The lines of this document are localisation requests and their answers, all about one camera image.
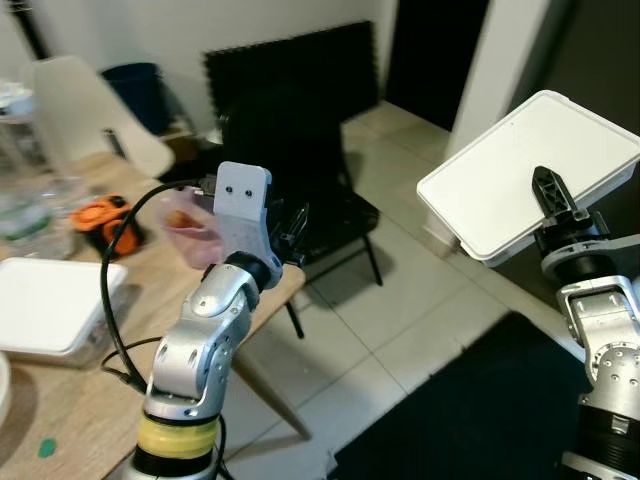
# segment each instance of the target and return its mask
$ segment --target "white box lid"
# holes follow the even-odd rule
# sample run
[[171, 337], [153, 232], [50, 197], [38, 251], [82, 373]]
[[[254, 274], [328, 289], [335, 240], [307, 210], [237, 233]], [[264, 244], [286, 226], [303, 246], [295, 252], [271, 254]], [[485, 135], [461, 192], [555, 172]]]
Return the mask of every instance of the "white box lid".
[[640, 159], [640, 138], [551, 91], [535, 94], [418, 183], [418, 196], [487, 261], [538, 228], [536, 166], [579, 203]]
[[[109, 291], [127, 269], [111, 264]], [[66, 355], [102, 315], [100, 264], [31, 258], [0, 263], [0, 350]]]

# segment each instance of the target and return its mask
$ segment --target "black rug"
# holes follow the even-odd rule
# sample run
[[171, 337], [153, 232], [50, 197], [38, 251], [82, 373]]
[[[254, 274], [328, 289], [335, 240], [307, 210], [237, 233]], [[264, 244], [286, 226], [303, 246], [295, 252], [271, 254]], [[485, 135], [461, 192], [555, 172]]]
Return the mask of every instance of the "black rug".
[[340, 450], [329, 478], [556, 478], [590, 390], [578, 360], [510, 313]]

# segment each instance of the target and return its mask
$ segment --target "white chair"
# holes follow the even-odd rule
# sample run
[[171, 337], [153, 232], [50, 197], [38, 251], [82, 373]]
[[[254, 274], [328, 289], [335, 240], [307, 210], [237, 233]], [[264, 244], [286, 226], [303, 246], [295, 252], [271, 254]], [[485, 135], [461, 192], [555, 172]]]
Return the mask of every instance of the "white chair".
[[33, 62], [27, 83], [37, 102], [36, 125], [43, 146], [54, 161], [75, 162], [112, 152], [104, 130], [113, 129], [127, 160], [144, 174], [157, 178], [173, 165], [173, 152], [138, 122], [82, 59]]

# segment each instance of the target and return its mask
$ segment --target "white bowl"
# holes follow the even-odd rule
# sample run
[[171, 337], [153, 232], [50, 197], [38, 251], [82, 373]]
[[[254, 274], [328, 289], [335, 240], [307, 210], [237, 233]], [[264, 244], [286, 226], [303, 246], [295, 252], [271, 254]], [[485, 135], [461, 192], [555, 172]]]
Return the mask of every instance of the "white bowl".
[[11, 404], [11, 369], [9, 360], [0, 352], [0, 427], [9, 413]]

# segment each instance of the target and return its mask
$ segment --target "black cable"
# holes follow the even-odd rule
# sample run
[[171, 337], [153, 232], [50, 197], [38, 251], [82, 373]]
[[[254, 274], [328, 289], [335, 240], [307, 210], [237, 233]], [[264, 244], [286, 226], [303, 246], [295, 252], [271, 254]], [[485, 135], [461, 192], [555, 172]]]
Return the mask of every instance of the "black cable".
[[136, 368], [135, 364], [129, 357], [127, 353], [127, 349], [122, 341], [122, 337], [120, 336], [120, 331], [118, 330], [118, 324], [116, 323], [115, 316], [113, 314], [113, 309], [111, 308], [111, 300], [109, 298], [109, 283], [107, 281], [107, 271], [109, 269], [109, 262], [113, 256], [113, 252], [116, 248], [116, 245], [120, 241], [120, 238], [124, 234], [127, 227], [131, 224], [136, 213], [147, 203], [152, 197], [155, 195], [164, 192], [166, 190], [171, 190], [173, 188], [179, 187], [188, 187], [188, 186], [199, 186], [200, 182], [198, 180], [181, 180], [177, 182], [166, 183], [164, 185], [160, 185], [153, 190], [147, 192], [138, 202], [133, 206], [133, 208], [127, 213], [127, 215], [122, 220], [122, 223], [116, 229], [113, 240], [105, 250], [102, 255], [102, 264], [100, 267], [100, 295], [102, 296], [102, 306], [104, 308], [105, 320], [107, 323], [107, 328], [109, 329], [109, 334], [111, 335], [111, 339], [113, 340], [113, 345], [116, 349], [117, 354], [122, 359], [122, 363], [124, 364], [128, 373], [115, 373], [116, 371], [109, 371], [109, 373], [114, 373], [118, 375], [121, 380], [125, 383], [130, 384], [133, 388], [135, 388], [140, 393], [145, 393], [147, 389], [147, 382], [140, 374], [140, 371]]
[[227, 422], [224, 421], [224, 417], [222, 414], [218, 417], [218, 421], [220, 422], [220, 446], [218, 447], [218, 457], [216, 458], [216, 463], [213, 468], [213, 478], [217, 478], [220, 473], [222, 473], [222, 464], [224, 463], [224, 449], [227, 446]]
[[[153, 342], [159, 342], [160, 340], [162, 340], [162, 337], [145, 338], [144, 340], [138, 340], [137, 342], [133, 342], [133, 343], [130, 343], [128, 345], [125, 345], [124, 349], [129, 351], [132, 348], [139, 347], [140, 345], [145, 345], [147, 343], [153, 343]], [[102, 362], [100, 362], [100, 370], [102, 370], [103, 372], [115, 375], [116, 377], [120, 378], [120, 380], [122, 380], [126, 384], [129, 384], [129, 375], [127, 375], [126, 373], [121, 372], [120, 370], [117, 370], [115, 368], [107, 367], [107, 362], [109, 360], [111, 360], [112, 358], [116, 357], [116, 356], [118, 356], [118, 352], [117, 351], [113, 351], [109, 355], [104, 357], [102, 359]]]
[[[170, 182], [164, 185], [160, 185], [159, 187], [154, 188], [147, 192], [138, 202], [133, 206], [133, 208], [127, 213], [127, 215], [122, 220], [122, 223], [116, 229], [113, 240], [105, 250], [102, 255], [102, 263], [100, 266], [100, 294], [102, 297], [102, 306], [104, 308], [105, 320], [107, 323], [107, 327], [109, 329], [109, 334], [111, 335], [111, 339], [113, 340], [113, 345], [115, 347], [115, 351], [111, 352], [107, 355], [100, 364], [100, 369], [104, 372], [111, 373], [119, 377], [123, 382], [131, 385], [134, 389], [136, 389], [140, 393], [145, 393], [147, 389], [147, 382], [144, 380], [140, 371], [131, 360], [129, 356], [128, 350], [131, 348], [138, 347], [140, 345], [144, 345], [151, 342], [158, 342], [161, 340], [161, 337], [153, 337], [146, 338], [144, 340], [138, 340], [136, 342], [130, 343], [128, 345], [124, 345], [122, 341], [122, 337], [120, 336], [120, 331], [118, 329], [118, 324], [116, 323], [115, 316], [113, 314], [113, 309], [111, 307], [111, 299], [109, 298], [109, 284], [107, 281], [107, 272], [109, 269], [109, 262], [113, 255], [116, 245], [120, 241], [120, 238], [124, 234], [126, 228], [133, 221], [136, 213], [140, 211], [140, 209], [147, 203], [152, 197], [155, 195], [164, 192], [166, 190], [170, 190], [173, 188], [180, 187], [189, 187], [189, 186], [202, 186], [206, 191], [211, 193], [214, 187], [214, 180], [212, 178], [205, 178], [203, 180], [181, 180], [177, 182]], [[122, 360], [122, 363], [126, 367], [128, 373], [121, 372], [115, 368], [107, 367], [106, 364], [112, 358], [119, 356]], [[214, 466], [214, 478], [218, 476], [218, 474], [222, 475], [226, 480], [234, 480], [229, 470], [227, 470], [227, 466], [224, 463], [224, 451], [227, 444], [227, 424], [224, 420], [222, 414], [218, 417], [220, 422], [220, 446], [217, 448], [218, 457], [216, 458], [216, 463]]]

